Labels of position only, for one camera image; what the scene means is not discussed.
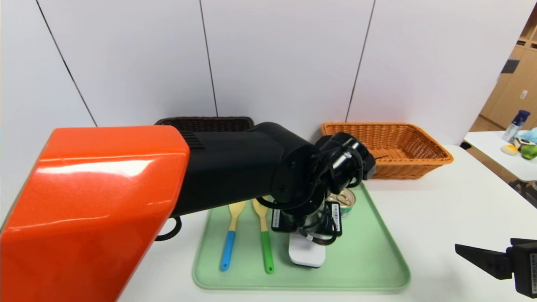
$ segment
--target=floor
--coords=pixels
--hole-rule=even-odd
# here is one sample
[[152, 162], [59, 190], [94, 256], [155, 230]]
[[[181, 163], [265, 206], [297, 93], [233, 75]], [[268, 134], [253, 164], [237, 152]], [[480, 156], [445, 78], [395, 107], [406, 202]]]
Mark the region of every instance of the floor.
[[[505, 128], [496, 125], [483, 116], [478, 116], [473, 126], [470, 128], [470, 132], [476, 131], [503, 131]], [[473, 157], [479, 160], [483, 165], [489, 168], [499, 178], [503, 179], [506, 183], [517, 180], [509, 171], [498, 165], [495, 161], [491, 160], [488, 156], [483, 154], [476, 148], [469, 148], [467, 152]], [[528, 197], [526, 198], [531, 204], [537, 207], [537, 191], [533, 190], [531, 186], [528, 186]]]

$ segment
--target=wooden spatula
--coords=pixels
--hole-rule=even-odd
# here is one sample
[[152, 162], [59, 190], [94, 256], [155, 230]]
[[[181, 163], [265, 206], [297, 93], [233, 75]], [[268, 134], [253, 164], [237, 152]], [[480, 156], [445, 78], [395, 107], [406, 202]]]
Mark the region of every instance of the wooden spatula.
[[257, 202], [257, 200], [252, 200], [252, 202], [253, 209], [256, 210], [257, 215], [259, 215], [259, 222], [261, 224], [261, 244], [263, 245], [263, 261], [265, 262], [265, 272], [267, 274], [272, 274], [274, 272], [274, 263], [272, 262], [272, 250], [266, 221], [268, 209]]
[[231, 252], [233, 251], [233, 242], [235, 241], [235, 229], [237, 228], [237, 219], [241, 214], [246, 201], [238, 202], [229, 205], [229, 212], [231, 213], [231, 223], [229, 224], [228, 236], [226, 238], [226, 246], [224, 247], [224, 254], [222, 255], [222, 264], [220, 268], [222, 270], [228, 270], [231, 263]]

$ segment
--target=dark brown wicker basket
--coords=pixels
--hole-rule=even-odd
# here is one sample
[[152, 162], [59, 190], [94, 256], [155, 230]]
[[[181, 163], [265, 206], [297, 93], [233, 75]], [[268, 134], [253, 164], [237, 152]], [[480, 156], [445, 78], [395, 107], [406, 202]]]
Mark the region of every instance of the dark brown wicker basket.
[[183, 132], [238, 132], [253, 127], [253, 120], [249, 117], [177, 117], [161, 119], [155, 125], [170, 125]]

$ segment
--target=green handle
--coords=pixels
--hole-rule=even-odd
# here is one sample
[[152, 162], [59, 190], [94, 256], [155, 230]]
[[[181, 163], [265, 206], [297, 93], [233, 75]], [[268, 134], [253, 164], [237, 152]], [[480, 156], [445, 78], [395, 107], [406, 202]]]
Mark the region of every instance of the green handle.
[[272, 262], [272, 249], [270, 247], [269, 232], [261, 232], [261, 243], [263, 244], [263, 260], [265, 262], [265, 271], [267, 274], [274, 272], [274, 263]]

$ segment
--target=wicker basket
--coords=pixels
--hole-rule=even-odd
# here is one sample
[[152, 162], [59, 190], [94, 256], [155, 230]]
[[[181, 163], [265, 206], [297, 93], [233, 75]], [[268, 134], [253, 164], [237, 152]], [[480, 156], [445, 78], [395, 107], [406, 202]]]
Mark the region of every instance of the wicker basket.
[[345, 132], [377, 158], [373, 178], [417, 179], [453, 162], [453, 156], [421, 128], [406, 123], [326, 123], [324, 135]]
[[237, 132], [253, 127], [253, 121], [249, 117], [177, 117], [161, 119], [155, 125], [171, 125], [183, 132]]

